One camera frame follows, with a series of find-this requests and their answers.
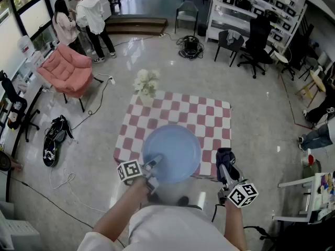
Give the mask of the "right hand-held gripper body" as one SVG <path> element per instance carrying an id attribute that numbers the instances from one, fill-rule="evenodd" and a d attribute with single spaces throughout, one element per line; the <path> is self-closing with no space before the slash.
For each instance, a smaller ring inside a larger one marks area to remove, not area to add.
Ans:
<path id="1" fill-rule="evenodd" d="M 219 190 L 218 200 L 221 205 L 226 201 L 232 202 L 237 208 L 250 205 L 259 195 L 255 185 L 248 179 L 229 181 Z"/>

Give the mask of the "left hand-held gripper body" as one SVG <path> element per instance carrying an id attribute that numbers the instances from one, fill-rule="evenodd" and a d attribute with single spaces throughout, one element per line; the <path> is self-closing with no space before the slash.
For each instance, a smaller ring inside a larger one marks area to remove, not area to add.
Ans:
<path id="1" fill-rule="evenodd" d="M 120 163 L 117 167 L 120 181 L 126 186 L 131 186 L 135 179 L 143 177 L 146 180 L 147 188 L 153 194 L 158 188 L 159 182 L 155 176 L 155 172 L 146 172 L 142 166 L 137 159 Z"/>

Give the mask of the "dark blue cloth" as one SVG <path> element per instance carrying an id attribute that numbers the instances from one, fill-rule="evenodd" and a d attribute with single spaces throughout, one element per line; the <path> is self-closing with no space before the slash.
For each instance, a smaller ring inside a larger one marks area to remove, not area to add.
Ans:
<path id="1" fill-rule="evenodd" d="M 221 181 L 221 176 L 220 176 L 220 171 L 219 171 L 219 166 L 221 164 L 224 164 L 230 178 L 232 180 L 239 180 L 240 178 L 240 173 L 239 171 L 232 165 L 230 165 L 230 160 L 232 158 L 236 158 L 234 153 L 231 151 L 231 148 L 229 147 L 221 147 L 217 150 L 216 153 L 216 168 L 217 168 L 217 180 L 220 182 Z"/>

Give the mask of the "big blue plate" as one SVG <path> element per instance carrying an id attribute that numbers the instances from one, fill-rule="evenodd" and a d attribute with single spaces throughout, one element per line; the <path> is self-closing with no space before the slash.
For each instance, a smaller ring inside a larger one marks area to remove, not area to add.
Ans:
<path id="1" fill-rule="evenodd" d="M 201 162 L 198 138 L 189 129 L 176 124 L 155 129 L 144 141 L 143 163 L 160 158 L 153 175 L 160 184 L 182 182 L 191 177 Z"/>

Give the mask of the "person's left forearm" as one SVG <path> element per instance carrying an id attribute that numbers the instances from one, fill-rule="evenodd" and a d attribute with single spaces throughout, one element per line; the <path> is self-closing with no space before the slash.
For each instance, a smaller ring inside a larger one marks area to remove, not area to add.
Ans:
<path id="1" fill-rule="evenodd" d="M 114 242 L 126 228 L 136 210 L 146 200 L 149 193 L 146 182 L 144 177 L 136 178 L 113 207 L 99 219 L 93 232 Z"/>

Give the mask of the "person's right forearm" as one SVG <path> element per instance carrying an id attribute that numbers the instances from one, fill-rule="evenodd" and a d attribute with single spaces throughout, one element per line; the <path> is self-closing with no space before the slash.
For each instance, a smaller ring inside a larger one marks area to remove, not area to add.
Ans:
<path id="1" fill-rule="evenodd" d="M 247 241 L 244 233 L 241 209 L 236 207 L 230 200 L 225 202 L 226 225 L 225 238 L 239 251 L 247 251 Z"/>

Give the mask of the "red white checkered tablecloth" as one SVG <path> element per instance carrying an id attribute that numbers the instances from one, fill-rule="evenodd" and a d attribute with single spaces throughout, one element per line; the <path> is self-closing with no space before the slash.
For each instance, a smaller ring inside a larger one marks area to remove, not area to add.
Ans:
<path id="1" fill-rule="evenodd" d="M 198 138 L 202 154 L 193 177 L 216 181 L 217 149 L 231 146 L 230 103 L 221 100 L 159 90 L 153 100 L 142 102 L 134 94 L 117 138 L 115 162 L 141 162 L 145 139 L 154 129 L 167 124 L 183 126 Z"/>

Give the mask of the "person's white shirt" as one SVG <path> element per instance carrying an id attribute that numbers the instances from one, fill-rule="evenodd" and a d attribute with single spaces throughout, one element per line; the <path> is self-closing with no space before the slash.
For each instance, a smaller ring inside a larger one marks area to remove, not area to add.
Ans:
<path id="1" fill-rule="evenodd" d="M 239 251 L 199 209 L 148 206 L 129 221 L 124 251 Z M 77 251 L 115 251 L 113 241 L 88 232 Z"/>

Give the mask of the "green woven basket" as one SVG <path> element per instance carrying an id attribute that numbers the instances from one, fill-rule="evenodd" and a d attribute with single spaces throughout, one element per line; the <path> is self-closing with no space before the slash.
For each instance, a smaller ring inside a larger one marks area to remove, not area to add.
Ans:
<path id="1" fill-rule="evenodd" d="M 311 165 L 304 167 L 303 178 L 312 177 L 316 173 L 321 173 L 321 163 L 317 159 Z"/>

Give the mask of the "white cup with red inside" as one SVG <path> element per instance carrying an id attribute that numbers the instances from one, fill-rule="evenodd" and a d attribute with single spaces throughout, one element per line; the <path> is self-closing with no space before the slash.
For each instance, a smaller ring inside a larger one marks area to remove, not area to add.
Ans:
<path id="1" fill-rule="evenodd" d="M 308 154 L 304 157 L 301 158 L 301 164 L 302 166 L 306 167 L 306 166 L 310 166 L 314 163 L 314 156 L 311 154 Z"/>

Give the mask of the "black backpack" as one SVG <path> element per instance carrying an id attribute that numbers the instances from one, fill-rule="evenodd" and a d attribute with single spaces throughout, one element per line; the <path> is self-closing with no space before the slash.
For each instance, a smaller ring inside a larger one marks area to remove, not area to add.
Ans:
<path id="1" fill-rule="evenodd" d="M 47 167 L 53 167 L 58 162 L 57 151 L 66 137 L 74 139 L 68 120 L 61 115 L 51 122 L 51 127 L 44 135 L 42 159 Z"/>

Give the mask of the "white flower bouquet in vase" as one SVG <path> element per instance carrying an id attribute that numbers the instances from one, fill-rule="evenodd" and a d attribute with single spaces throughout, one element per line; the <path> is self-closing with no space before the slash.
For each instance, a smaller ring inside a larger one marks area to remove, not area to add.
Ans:
<path id="1" fill-rule="evenodd" d="M 141 69 L 133 83 L 135 93 L 139 96 L 142 104 L 151 107 L 158 90 L 160 72 L 158 70 Z"/>

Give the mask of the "pile of colourful toys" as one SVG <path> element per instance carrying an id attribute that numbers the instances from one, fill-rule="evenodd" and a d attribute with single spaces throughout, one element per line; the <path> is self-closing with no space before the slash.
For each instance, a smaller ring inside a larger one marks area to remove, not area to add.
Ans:
<path id="1" fill-rule="evenodd" d="M 335 209 L 335 179 L 332 173 L 323 174 L 317 188 L 316 210 Z"/>

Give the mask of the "dark grey chair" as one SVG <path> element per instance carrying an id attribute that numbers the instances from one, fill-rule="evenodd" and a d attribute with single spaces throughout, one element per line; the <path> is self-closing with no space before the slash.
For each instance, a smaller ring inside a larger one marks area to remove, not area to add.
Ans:
<path id="1" fill-rule="evenodd" d="M 225 49 L 231 51 L 230 57 L 232 58 L 232 60 L 231 60 L 230 65 L 229 65 L 231 67 L 235 58 L 236 58 L 236 55 L 241 50 L 241 48 L 244 44 L 244 38 L 241 35 L 239 40 L 235 40 L 234 43 L 232 43 L 231 45 L 227 45 L 227 35 L 228 35 L 227 30 L 223 30 L 223 31 L 219 32 L 219 34 L 218 34 L 218 48 L 217 48 L 217 51 L 216 51 L 214 61 L 216 61 L 216 59 L 217 59 L 220 48 L 225 48 Z"/>

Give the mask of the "round white side table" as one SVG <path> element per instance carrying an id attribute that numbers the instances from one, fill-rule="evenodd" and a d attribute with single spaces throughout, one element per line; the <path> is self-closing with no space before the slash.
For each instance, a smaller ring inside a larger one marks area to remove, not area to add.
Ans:
<path id="1" fill-rule="evenodd" d="M 273 54 L 274 54 L 274 60 L 276 62 L 282 62 L 284 64 L 288 63 L 288 59 L 279 52 L 277 52 L 276 50 L 274 50 Z"/>

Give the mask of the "round wooden table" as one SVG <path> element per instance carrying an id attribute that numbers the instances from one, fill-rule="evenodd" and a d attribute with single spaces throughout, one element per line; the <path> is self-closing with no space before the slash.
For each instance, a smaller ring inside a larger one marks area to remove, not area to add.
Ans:
<path id="1" fill-rule="evenodd" d="M 306 85 L 304 85 L 296 93 L 296 95 L 298 95 L 301 92 L 304 92 L 304 94 L 310 99 L 310 102 L 307 108 L 309 108 L 309 106 L 312 104 L 312 102 L 314 101 L 318 93 L 326 92 L 326 87 L 324 83 L 322 82 L 322 79 L 318 76 L 318 74 L 315 73 L 313 70 L 310 70 L 309 75 L 311 76 L 311 81 L 307 83 Z"/>

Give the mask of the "grey garment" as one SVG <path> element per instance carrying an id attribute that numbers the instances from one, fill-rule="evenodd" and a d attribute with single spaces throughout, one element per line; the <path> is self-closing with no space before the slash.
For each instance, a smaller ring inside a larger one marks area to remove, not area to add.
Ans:
<path id="1" fill-rule="evenodd" d="M 234 43 L 235 40 L 239 40 L 241 34 L 239 34 L 237 31 L 234 30 L 227 30 L 228 35 L 227 35 L 227 45 L 231 45 Z"/>

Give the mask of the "white drawer unit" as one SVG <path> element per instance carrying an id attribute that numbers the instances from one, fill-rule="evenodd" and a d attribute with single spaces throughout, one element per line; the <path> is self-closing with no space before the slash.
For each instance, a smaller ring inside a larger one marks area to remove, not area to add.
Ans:
<path id="1" fill-rule="evenodd" d="M 0 251 L 44 251 L 40 234 L 25 220 L 14 220 L 14 205 L 0 201 Z"/>

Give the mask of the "white desk with black edge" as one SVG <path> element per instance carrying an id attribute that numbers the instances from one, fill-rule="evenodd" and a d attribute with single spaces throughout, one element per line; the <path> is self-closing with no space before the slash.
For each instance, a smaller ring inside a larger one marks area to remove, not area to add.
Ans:
<path id="1" fill-rule="evenodd" d="M 27 108 L 24 110 L 24 116 L 22 117 L 23 122 L 25 122 L 25 118 L 27 118 L 27 115 L 32 114 L 32 110 L 35 106 L 35 103 L 37 102 L 40 93 L 42 92 L 42 84 L 39 82 L 37 78 L 34 78 L 30 84 L 27 87 L 27 91 L 25 94 L 21 97 L 26 99 L 27 101 Z M 8 152 L 12 156 L 15 156 L 20 137 L 22 133 L 24 132 L 25 127 L 23 127 L 21 124 L 19 125 L 19 128 L 17 130 L 12 131 L 11 129 L 8 129 L 8 131 L 5 134 L 5 141 L 4 141 L 4 151 Z M 12 170 L 10 169 L 7 172 L 4 172 L 6 174 L 6 192 L 5 192 L 5 201 L 9 202 L 9 190 L 10 190 L 10 180 L 11 180 L 11 174 Z"/>

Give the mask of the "black office chair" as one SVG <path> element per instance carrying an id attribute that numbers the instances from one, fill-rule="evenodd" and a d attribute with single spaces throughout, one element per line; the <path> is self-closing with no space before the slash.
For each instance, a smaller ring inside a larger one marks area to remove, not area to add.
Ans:
<path id="1" fill-rule="evenodd" d="M 39 126 L 32 122 L 32 119 L 35 115 L 40 114 L 40 110 L 36 109 L 32 114 L 25 113 L 25 110 L 28 106 L 27 100 L 23 97 L 20 97 L 16 92 L 11 80 L 7 77 L 7 74 L 3 70 L 0 71 L 0 82 L 4 88 L 7 98 L 12 103 L 12 106 L 9 109 L 7 126 L 16 130 L 19 127 L 25 129 L 25 140 L 29 142 L 28 139 L 28 129 L 30 126 L 35 127 L 39 130 Z"/>
<path id="2" fill-rule="evenodd" d="M 271 55 L 276 51 L 276 47 L 271 46 L 269 52 L 265 50 L 271 30 L 270 21 L 264 16 L 258 15 L 257 18 L 250 20 L 249 39 L 245 43 L 244 52 L 240 55 L 240 58 L 245 59 L 245 61 L 239 62 L 237 67 L 240 67 L 241 64 L 251 64 L 254 79 L 256 79 L 256 67 L 265 75 L 265 69 L 260 66 L 260 63 L 267 65 L 273 63 Z"/>

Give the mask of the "dark wooden platform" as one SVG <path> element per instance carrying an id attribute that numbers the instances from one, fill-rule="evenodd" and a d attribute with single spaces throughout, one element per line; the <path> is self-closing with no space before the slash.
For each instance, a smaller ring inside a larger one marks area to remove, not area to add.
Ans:
<path id="1" fill-rule="evenodd" d="M 110 35 L 160 36 L 168 26 L 168 20 L 139 15 L 120 15 L 109 17 L 105 24 L 106 31 Z"/>

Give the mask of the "white shelf unit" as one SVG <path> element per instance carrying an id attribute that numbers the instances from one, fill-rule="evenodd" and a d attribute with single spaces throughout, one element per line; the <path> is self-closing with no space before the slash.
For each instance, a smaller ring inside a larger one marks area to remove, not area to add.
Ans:
<path id="1" fill-rule="evenodd" d="M 294 29 L 295 34 L 306 12 L 307 5 L 305 3 L 299 4 L 297 0 L 293 1 L 295 5 L 299 7 L 300 10 L 298 23 L 296 25 L 296 28 Z M 211 0 L 209 16 L 207 19 L 206 39 L 217 40 L 219 32 L 231 29 L 240 33 L 245 40 L 248 40 L 250 34 L 250 21 L 244 22 L 238 18 L 232 17 L 231 15 L 221 15 L 217 11 L 215 11 L 216 5 L 222 6 L 223 4 L 219 3 L 217 0 Z M 270 40 L 268 37 L 266 49 L 269 50 L 270 47 L 273 45 L 277 48 L 279 53 L 284 53 L 285 50 L 290 45 L 293 37 L 294 35 L 290 37 L 290 39 L 287 40 L 286 43 L 273 41 Z"/>

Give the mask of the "grey green chair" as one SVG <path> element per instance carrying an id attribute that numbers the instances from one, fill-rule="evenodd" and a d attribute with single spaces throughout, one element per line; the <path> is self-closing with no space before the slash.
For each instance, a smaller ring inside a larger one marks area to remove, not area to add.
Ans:
<path id="1" fill-rule="evenodd" d="M 193 2 L 184 1 L 176 9 L 174 32 L 176 32 L 176 30 L 178 28 L 178 22 L 179 21 L 193 22 L 194 23 L 193 35 L 195 35 L 197 22 L 198 22 L 198 9 Z"/>

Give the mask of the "row of black white devices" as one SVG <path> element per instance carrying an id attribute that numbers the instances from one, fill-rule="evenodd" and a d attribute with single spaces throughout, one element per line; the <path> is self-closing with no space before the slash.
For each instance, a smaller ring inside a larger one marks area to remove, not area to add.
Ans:
<path id="1" fill-rule="evenodd" d="M 269 39 L 286 43 L 294 35 L 299 7 L 293 0 L 217 0 L 215 11 L 247 22 L 257 16 L 267 18 L 272 26 Z"/>

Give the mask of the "white water jug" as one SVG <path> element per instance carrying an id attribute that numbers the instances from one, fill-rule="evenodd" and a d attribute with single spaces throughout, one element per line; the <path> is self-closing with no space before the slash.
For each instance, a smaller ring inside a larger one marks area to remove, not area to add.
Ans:
<path id="1" fill-rule="evenodd" d="M 18 39 L 17 46 L 27 59 L 31 58 L 35 52 L 33 42 L 27 35 L 22 36 L 20 39 Z"/>

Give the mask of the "black framed window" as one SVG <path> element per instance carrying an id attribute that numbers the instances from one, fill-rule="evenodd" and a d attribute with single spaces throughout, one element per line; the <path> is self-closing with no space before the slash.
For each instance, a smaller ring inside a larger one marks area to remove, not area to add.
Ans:
<path id="1" fill-rule="evenodd" d="M 0 42 L 28 36 L 43 54 L 54 49 L 50 0 L 0 0 Z"/>

